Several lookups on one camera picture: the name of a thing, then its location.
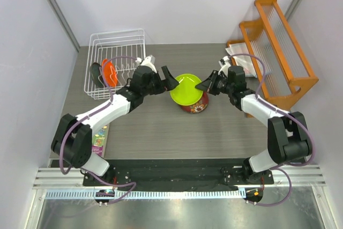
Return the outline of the lime green plate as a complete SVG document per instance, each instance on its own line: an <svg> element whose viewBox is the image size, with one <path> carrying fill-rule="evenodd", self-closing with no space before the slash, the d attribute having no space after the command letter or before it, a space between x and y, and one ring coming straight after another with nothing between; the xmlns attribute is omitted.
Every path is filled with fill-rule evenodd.
<svg viewBox="0 0 343 229"><path fill-rule="evenodd" d="M171 90L172 100L181 106L190 106L201 99L203 91L196 88L202 81L193 74L184 73L176 77L179 85Z"/></svg>

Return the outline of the red floral plate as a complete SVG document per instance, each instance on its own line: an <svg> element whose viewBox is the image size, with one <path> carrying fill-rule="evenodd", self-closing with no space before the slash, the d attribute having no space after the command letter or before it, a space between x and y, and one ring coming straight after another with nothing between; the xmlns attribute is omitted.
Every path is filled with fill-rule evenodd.
<svg viewBox="0 0 343 229"><path fill-rule="evenodd" d="M209 104L209 98L207 93L203 93L202 97L194 104L189 106L182 106L180 105L181 110L190 113L190 114L197 114L204 111Z"/></svg>

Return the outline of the orange plate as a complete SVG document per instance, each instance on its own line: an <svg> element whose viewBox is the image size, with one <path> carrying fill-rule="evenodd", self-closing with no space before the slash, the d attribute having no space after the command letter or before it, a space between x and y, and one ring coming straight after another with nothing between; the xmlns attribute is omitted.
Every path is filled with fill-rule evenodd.
<svg viewBox="0 0 343 229"><path fill-rule="evenodd" d="M102 67L104 69L103 73L105 79L110 87L116 87L118 83L117 79L117 72L115 66L112 64L111 61L108 62L107 59L102 61Z"/></svg>

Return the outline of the dark teal plate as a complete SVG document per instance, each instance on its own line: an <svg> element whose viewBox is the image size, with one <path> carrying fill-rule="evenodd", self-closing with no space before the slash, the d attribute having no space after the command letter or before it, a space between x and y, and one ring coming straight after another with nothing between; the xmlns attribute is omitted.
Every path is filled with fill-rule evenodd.
<svg viewBox="0 0 343 229"><path fill-rule="evenodd" d="M101 74L101 65L97 62L92 63L90 66L90 73L92 77L93 83L98 87L98 88L104 88L105 83L102 78Z"/></svg>

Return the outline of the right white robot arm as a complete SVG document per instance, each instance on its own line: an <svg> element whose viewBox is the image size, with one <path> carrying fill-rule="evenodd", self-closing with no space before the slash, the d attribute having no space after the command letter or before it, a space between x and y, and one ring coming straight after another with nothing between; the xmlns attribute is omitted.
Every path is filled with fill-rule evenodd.
<svg viewBox="0 0 343 229"><path fill-rule="evenodd" d="M267 127L266 150L243 162L242 177L247 183L255 183L271 168L313 154L312 139L303 114L280 109L249 89L242 67L214 70L195 88L211 95L228 95L233 106L249 113Z"/></svg>

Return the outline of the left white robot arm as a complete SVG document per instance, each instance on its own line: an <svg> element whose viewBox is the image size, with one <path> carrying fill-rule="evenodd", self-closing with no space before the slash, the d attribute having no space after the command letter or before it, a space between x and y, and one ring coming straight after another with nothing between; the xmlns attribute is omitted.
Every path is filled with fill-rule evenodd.
<svg viewBox="0 0 343 229"><path fill-rule="evenodd" d="M151 67L141 65L127 83L103 104L79 116L66 114L61 118L51 150L59 155L59 167L64 175L70 171L63 167L66 162L69 168L87 171L104 186L113 182L114 172L109 162L92 151L93 135L103 126L136 109L146 96L175 89L178 81L166 66L162 67L162 72L164 79Z"/></svg>

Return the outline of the orange wooden rack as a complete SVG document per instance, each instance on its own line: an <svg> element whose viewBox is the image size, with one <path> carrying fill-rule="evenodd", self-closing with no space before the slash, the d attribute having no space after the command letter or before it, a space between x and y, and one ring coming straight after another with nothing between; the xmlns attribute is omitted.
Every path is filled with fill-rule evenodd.
<svg viewBox="0 0 343 229"><path fill-rule="evenodd" d="M242 37L229 40L235 53L247 53L261 94L271 104L290 110L318 81L277 0L255 0L259 17L242 21Z"/></svg>

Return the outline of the white paper booklet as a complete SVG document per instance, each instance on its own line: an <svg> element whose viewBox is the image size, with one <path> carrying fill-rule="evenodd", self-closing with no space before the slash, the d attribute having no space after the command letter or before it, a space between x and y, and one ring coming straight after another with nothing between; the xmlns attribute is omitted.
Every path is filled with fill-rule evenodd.
<svg viewBox="0 0 343 229"><path fill-rule="evenodd" d="M232 56L234 54L239 54L239 53L245 53L248 54L248 49L246 47L245 43L235 43L235 44L230 44L226 48L226 52L228 55ZM251 58L250 56L245 56L245 55L240 55L240 56L235 56L233 57L236 65L242 66L243 70L245 72L245 75L247 77L255 77L257 78L256 70L253 66L253 61L256 61L261 73L263 73L263 67L261 63L256 60L255 58Z"/></svg>

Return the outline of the purple treehouse book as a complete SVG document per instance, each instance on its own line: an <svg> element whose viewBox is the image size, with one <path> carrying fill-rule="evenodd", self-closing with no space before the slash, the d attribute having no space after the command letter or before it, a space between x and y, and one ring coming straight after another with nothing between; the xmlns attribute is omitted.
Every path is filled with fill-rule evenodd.
<svg viewBox="0 0 343 229"><path fill-rule="evenodd" d="M104 157L107 144L109 125L103 126L92 138L92 152Z"/></svg>

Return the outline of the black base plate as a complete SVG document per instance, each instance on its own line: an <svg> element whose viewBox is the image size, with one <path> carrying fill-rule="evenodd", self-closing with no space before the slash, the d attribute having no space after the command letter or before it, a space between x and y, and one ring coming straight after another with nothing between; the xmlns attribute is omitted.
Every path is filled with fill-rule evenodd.
<svg viewBox="0 0 343 229"><path fill-rule="evenodd" d="M243 158L110 159L109 183L135 182L136 191L201 192L236 190L239 185L272 185L270 170L254 174Z"/></svg>

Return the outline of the perforated metal rail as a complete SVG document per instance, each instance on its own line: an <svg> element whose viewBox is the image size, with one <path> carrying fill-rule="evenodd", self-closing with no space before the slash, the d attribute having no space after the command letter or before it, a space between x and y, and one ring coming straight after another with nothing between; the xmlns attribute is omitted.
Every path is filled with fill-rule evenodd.
<svg viewBox="0 0 343 229"><path fill-rule="evenodd" d="M114 200L124 196L125 200L188 200L188 199L231 199L246 198L244 188L236 191L201 191L201 192L157 192L124 191L110 189L54 189L47 190L47 200Z"/></svg>

